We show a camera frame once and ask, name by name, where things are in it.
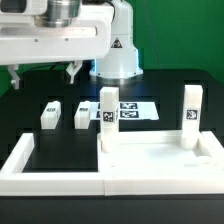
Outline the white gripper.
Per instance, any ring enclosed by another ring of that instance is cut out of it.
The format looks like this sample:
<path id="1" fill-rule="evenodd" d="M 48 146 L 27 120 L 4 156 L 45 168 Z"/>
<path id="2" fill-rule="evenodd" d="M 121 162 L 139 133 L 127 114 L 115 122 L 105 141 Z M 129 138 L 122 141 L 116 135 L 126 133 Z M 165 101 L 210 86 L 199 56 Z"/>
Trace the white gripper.
<path id="1" fill-rule="evenodd" d="M 73 84 L 80 60 L 108 53 L 113 14 L 108 4 L 0 4 L 0 65 L 9 65 L 11 85 L 20 85 L 13 64 L 64 61 L 74 61 L 66 69 Z"/>

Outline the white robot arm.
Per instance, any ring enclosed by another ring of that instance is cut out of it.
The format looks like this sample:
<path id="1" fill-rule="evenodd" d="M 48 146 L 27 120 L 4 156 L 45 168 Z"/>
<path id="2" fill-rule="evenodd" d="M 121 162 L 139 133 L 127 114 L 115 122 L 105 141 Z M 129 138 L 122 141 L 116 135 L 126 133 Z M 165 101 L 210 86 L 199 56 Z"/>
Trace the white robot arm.
<path id="1" fill-rule="evenodd" d="M 21 64 L 67 62 L 74 77 L 85 60 L 90 75 L 123 83 L 143 73 L 126 0 L 0 0 L 0 66 L 14 88 Z"/>

